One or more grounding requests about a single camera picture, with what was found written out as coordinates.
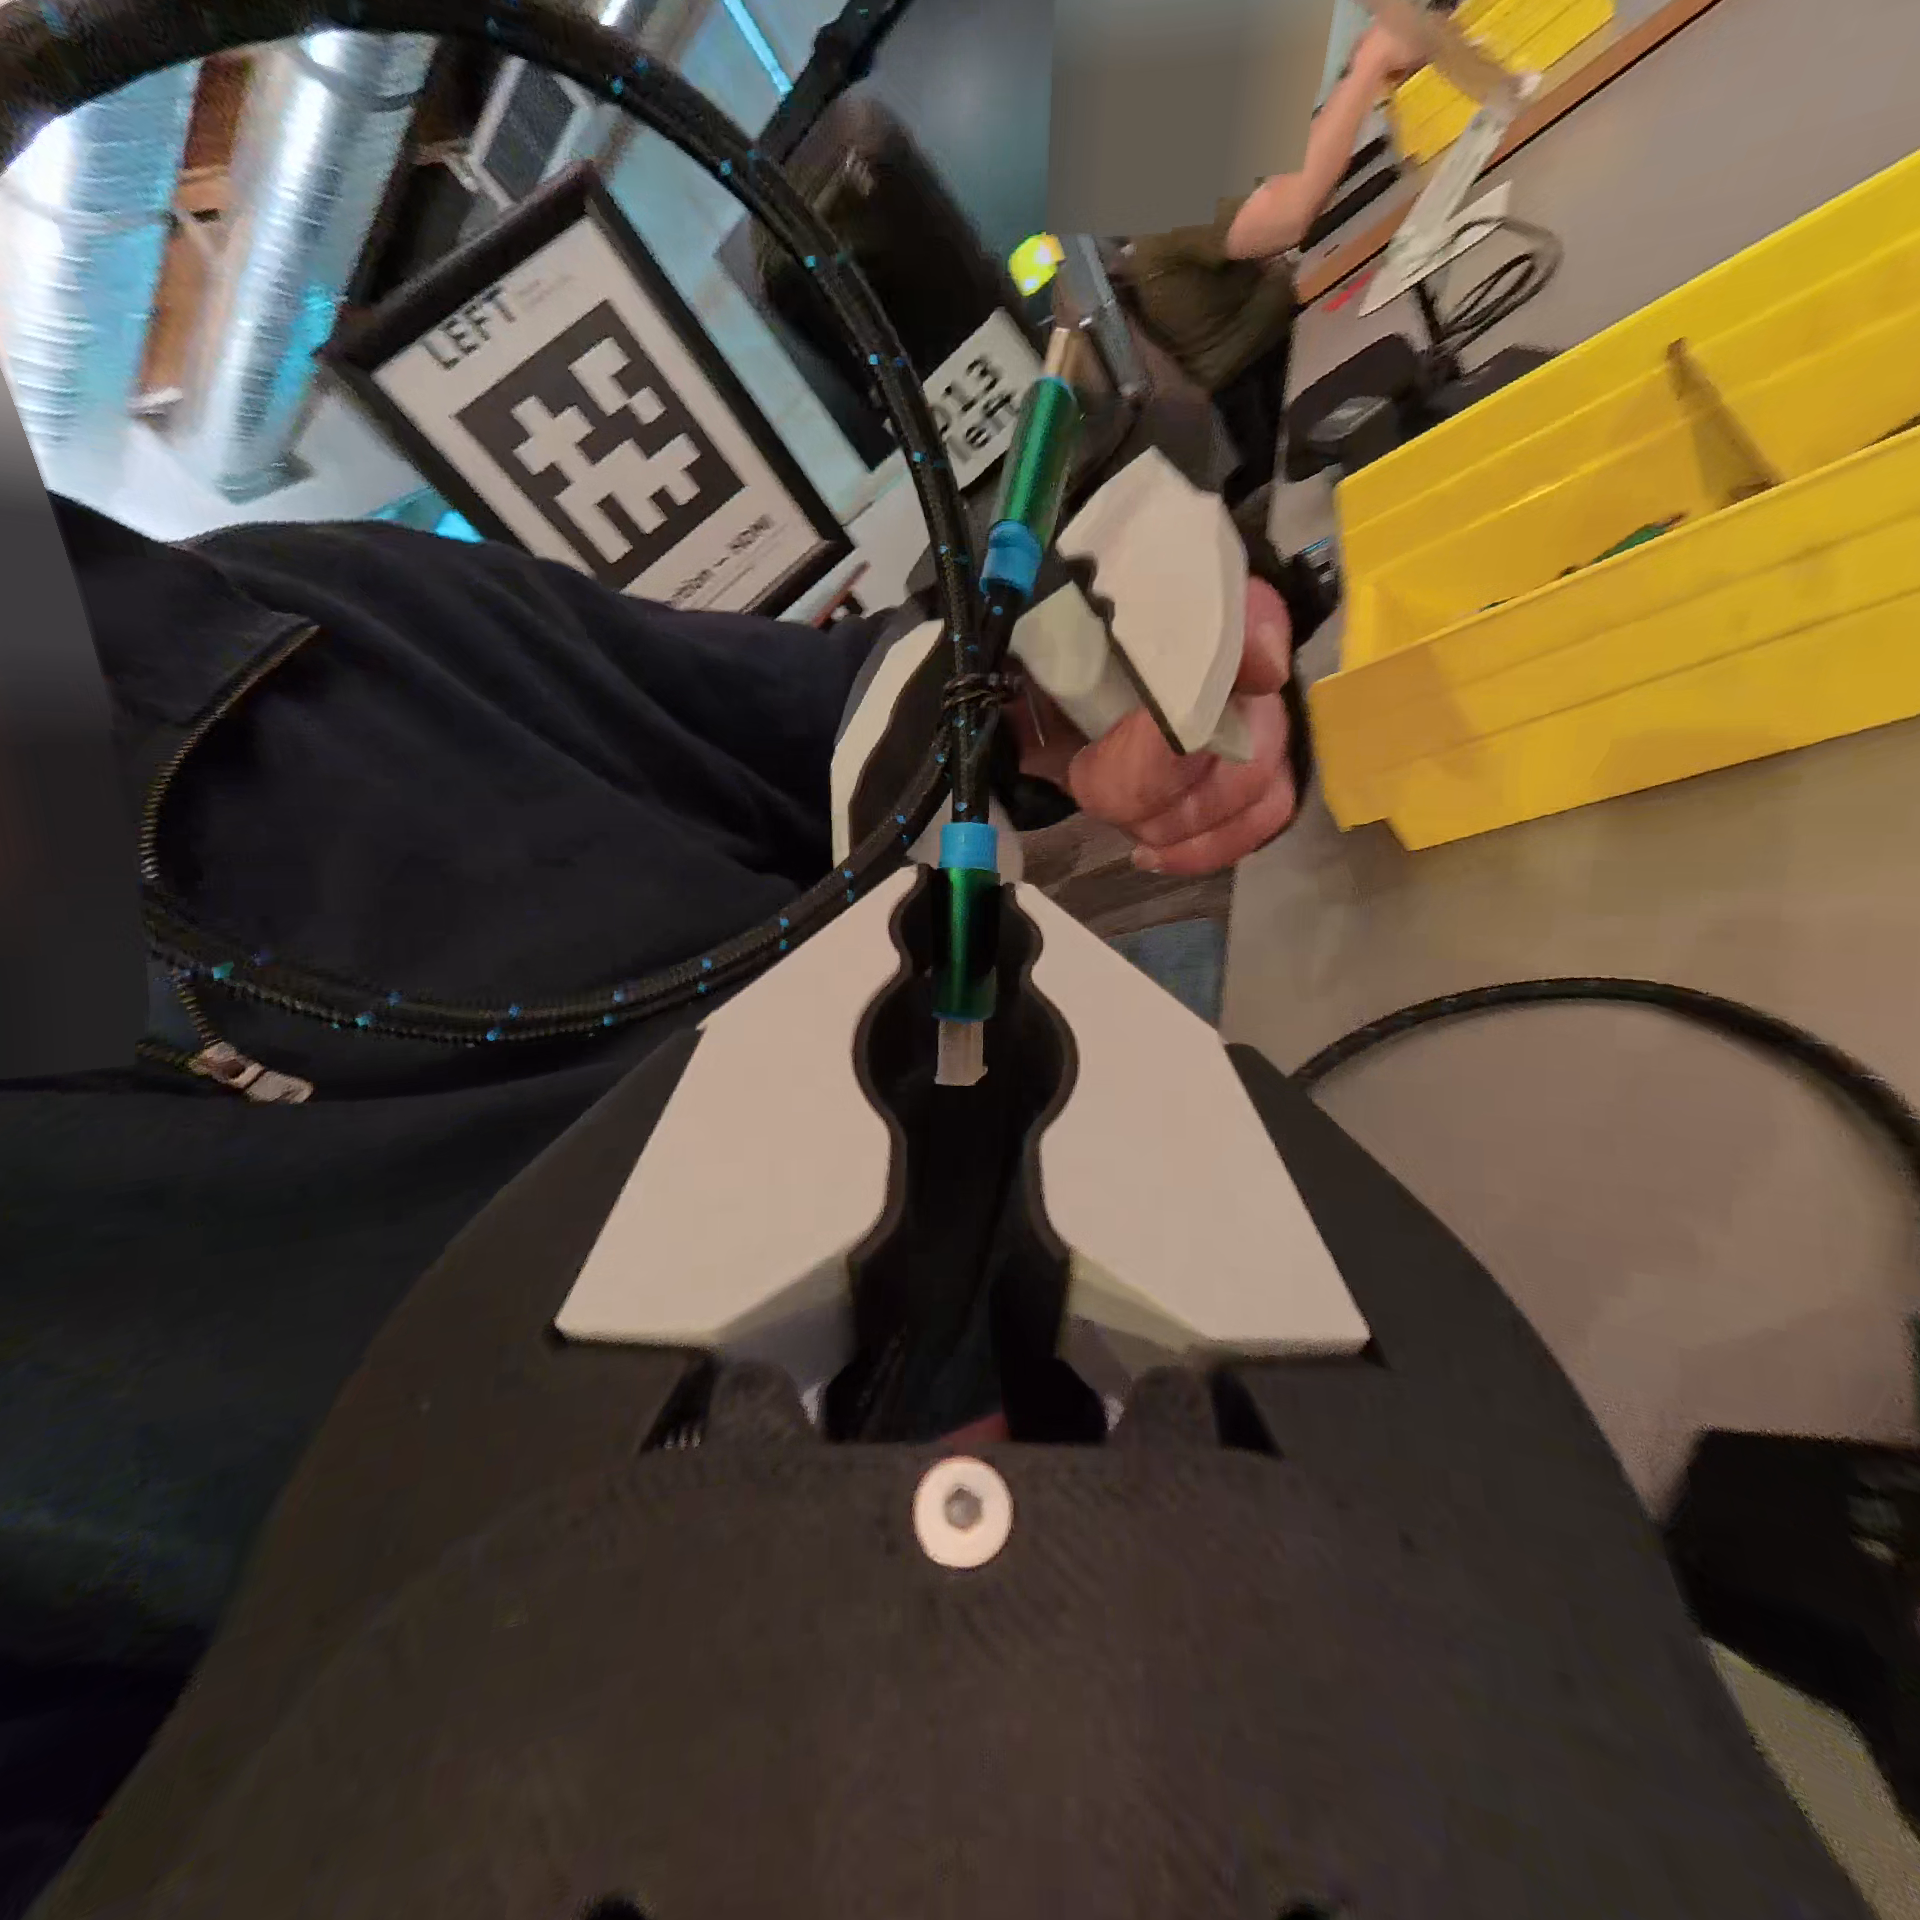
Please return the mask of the small tilted board stand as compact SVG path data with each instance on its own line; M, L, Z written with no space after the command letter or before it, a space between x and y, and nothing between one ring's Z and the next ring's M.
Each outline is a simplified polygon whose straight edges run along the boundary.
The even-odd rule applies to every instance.
M1527 58L1527 6L1367 2L1365 10L1425 58L1387 107L1397 157L1422 170L1422 183L1358 306L1371 319L1461 251L1469 229L1503 219L1505 190L1495 192L1494 216L1469 218L1465 209L1538 90L1541 72Z

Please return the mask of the black HDMI switch box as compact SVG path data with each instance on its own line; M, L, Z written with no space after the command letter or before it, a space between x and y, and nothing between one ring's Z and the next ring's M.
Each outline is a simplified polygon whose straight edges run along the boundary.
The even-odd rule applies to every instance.
M1665 1550L1701 1631L1861 1727L1915 1701L1915 1446L1712 1429Z

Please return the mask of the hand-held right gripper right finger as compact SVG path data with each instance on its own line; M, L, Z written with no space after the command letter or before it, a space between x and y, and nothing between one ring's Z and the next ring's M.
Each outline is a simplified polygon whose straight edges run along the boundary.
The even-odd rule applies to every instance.
M1362 1355L1367 1320L1221 1035L1025 883L1000 936L1014 1432L1097 1439L1159 1370Z

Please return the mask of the black pouch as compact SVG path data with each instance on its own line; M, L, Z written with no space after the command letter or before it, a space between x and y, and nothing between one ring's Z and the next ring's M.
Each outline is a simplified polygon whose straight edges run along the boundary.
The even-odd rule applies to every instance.
M1290 483L1358 474L1427 426L1422 352L1402 334L1360 349L1288 405L1283 474Z

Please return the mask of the person's dark sweater torso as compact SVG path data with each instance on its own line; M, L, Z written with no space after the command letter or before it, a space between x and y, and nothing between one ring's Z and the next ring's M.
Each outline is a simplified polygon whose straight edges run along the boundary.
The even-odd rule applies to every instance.
M135 832L238 944L390 995L554 1005L793 887L640 784L581 571L363 519L161 542L51 501ZM482 1051L152 965L121 1072L5 1089L5 1915L177 1705L283 1485L402 1297L689 1008Z

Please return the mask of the black framed marker sign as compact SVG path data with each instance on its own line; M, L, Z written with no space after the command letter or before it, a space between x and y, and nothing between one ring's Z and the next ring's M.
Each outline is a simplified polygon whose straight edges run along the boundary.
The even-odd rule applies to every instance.
M482 538L679 610L781 615L849 531L587 163L320 366Z

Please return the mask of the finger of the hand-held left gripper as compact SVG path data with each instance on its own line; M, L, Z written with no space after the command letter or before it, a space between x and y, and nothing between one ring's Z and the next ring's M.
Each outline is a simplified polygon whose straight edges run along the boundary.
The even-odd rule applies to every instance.
M1221 498L1166 453L1119 469L1057 542L1069 586L1019 615L1014 659L1082 737L1149 713L1183 757L1248 760L1248 567Z
M858 849L880 838L880 873L894 864L938 866L954 819L942 797L919 832L909 832L910 793L930 754L946 746L944 686L952 642L942 622L897 622L863 666L830 762L833 887L869 890Z

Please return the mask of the blue-flecked HDMI cable green plugs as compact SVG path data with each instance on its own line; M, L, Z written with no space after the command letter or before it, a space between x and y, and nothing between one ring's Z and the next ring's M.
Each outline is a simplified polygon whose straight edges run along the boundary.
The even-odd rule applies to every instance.
M1017 513L990 535L989 559L977 559L938 430L871 287L782 163L759 152L759 138L645 55L637 40L561 6L30 6L5 17L5 163L61 117L170 66L330 31L493 42L511 58L574 81L718 181L803 265L849 349L869 361L871 384L894 423L935 545L938 622L952 642L949 680L1001 671L1017 606L1031 598L1053 542L1053 521L1040 513ZM992 733L946 734L944 751L928 757L919 790L910 793L915 811L909 832L923 827L942 797L952 797L958 815L944 832L939 864L915 869L918 893L930 896L930 1008L952 1024L990 1018L998 1002L1006 885L1000 838L989 824ZM173 778L175 766L165 763L142 803L135 838L138 912L150 959L191 982L210 982L238 999L344 1033L447 1050L504 1051L576 1041L681 1006L711 1006L722 990L743 987L784 960L905 866L899 861L883 875L883 847L874 834L856 854L856 875L869 881L869 890L834 890L827 875L781 917L733 943L598 995L499 1006L421 999L327 977L195 923L163 883L159 864L161 806Z

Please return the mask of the person's jeans leg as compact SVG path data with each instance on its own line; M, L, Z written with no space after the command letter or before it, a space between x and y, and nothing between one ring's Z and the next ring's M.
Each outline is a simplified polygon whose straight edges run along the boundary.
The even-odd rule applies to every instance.
M1203 1024L1218 1029L1230 933L1221 919L1178 919L1115 933L1106 946Z

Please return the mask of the person's left forearm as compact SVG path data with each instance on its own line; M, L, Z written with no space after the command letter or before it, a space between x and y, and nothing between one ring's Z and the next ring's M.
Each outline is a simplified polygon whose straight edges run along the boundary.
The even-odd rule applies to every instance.
M583 634L640 696L640 784L729 866L803 887L833 851L830 766L858 698L921 606L826 629L690 613L578 581Z

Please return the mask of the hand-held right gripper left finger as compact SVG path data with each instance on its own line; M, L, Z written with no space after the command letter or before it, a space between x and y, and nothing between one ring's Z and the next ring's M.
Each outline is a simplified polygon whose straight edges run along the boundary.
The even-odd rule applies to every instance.
M856 1042L902 970L910 887L886 881L703 1019L558 1312L565 1343L773 1363L806 1399L849 1365L849 1263L894 1158Z

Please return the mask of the person's left hand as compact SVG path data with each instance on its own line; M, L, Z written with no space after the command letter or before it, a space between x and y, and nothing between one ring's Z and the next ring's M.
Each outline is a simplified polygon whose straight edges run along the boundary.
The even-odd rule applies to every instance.
M1069 760L1065 791L1087 817L1122 834L1142 873L1226 873L1278 839L1299 809L1290 691L1290 613L1273 586L1251 581L1233 689L1246 757L1178 754L1135 711Z

